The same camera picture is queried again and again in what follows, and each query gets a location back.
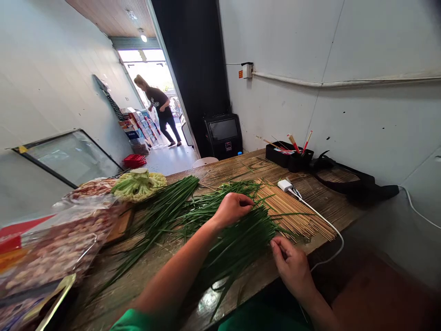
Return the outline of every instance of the green shirt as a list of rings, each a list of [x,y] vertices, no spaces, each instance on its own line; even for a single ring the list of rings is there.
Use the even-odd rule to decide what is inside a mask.
[[[153,320],[148,315],[129,309],[110,331],[152,331]],[[310,331],[303,316],[287,316],[261,302],[248,302],[219,326],[219,331]]]

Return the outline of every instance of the black speaker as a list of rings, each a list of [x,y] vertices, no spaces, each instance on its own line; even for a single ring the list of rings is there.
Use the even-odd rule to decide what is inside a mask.
[[[205,136],[215,158],[224,160],[242,152],[242,133],[236,114],[206,118],[204,121],[207,128]]]

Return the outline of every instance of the woman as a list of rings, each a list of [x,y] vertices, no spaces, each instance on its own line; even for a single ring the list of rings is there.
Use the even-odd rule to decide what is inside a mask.
[[[133,81],[141,90],[144,91],[147,99],[150,100],[151,103],[148,110],[152,111],[152,107],[155,106],[156,112],[158,113],[159,128],[164,136],[166,136],[169,140],[169,147],[175,145],[176,142],[167,132],[167,123],[170,125],[171,130],[175,134],[176,140],[178,141],[177,146],[181,146],[181,137],[176,129],[175,119],[173,118],[173,114],[171,113],[171,109],[169,107],[170,99],[160,89],[150,87],[140,75],[137,75]]]
[[[253,206],[254,202],[246,195],[227,194],[215,215],[153,277],[133,303],[132,309],[113,325],[111,331],[172,328],[173,319],[220,231],[248,214]],[[315,330],[341,330],[332,309],[314,285],[306,254],[284,237],[275,237],[271,241],[271,248],[280,277],[309,314]],[[270,307],[255,305],[253,309],[247,309],[247,304],[243,305],[244,309],[239,307],[219,330],[311,330],[292,316],[283,319]]]

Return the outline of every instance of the blonde hair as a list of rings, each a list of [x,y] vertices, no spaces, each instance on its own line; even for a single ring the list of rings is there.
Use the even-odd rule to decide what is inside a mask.
[[[140,75],[136,75],[135,79],[133,80],[136,85],[138,85],[142,90],[149,88],[149,85],[147,82],[142,78]]]

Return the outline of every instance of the electrical cable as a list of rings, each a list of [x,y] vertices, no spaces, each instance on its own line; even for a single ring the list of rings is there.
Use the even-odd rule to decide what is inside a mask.
[[[436,225],[435,223],[433,223],[432,221],[430,221],[429,219],[427,219],[427,218],[425,218],[423,215],[421,215],[416,209],[415,209],[415,207],[413,206],[413,204],[412,204],[412,199],[410,198],[410,193],[409,193],[409,191],[407,190],[407,188],[405,188],[404,186],[401,186],[401,185],[397,185],[398,187],[401,187],[403,190],[404,190],[404,192],[406,192],[406,194],[407,194],[407,199],[409,200],[409,205],[410,205],[410,207],[413,209],[413,211],[414,212],[416,212],[421,218],[423,218],[423,219],[425,219],[426,221],[428,221],[430,224],[432,224],[434,227],[436,227],[436,228],[438,228],[438,229],[441,229],[441,227],[439,226],[439,225]]]
[[[329,261],[331,261],[332,259],[334,259],[337,255],[340,254],[340,252],[343,250],[343,247],[345,246],[345,240],[343,239],[341,233],[336,229],[335,226],[332,225],[332,223],[330,221],[328,221],[327,219],[325,219],[322,215],[319,214],[319,212],[317,212],[314,208],[312,208],[305,200],[303,200],[301,197],[299,197],[296,193],[294,193],[294,191],[292,189],[288,189],[289,192],[291,192],[292,194],[294,194],[300,201],[302,201],[305,205],[307,205],[309,208],[311,208],[311,210],[313,212],[315,212],[318,216],[320,216],[322,218],[322,220],[324,220],[326,223],[328,223],[335,232],[337,232],[337,234],[339,235],[340,239],[341,239],[341,246],[339,248],[339,250],[332,255],[329,259],[325,260],[325,261],[321,261],[319,263],[317,263],[314,267],[311,268],[311,272],[317,268],[317,266],[321,265],[321,264],[325,264],[328,263]]]

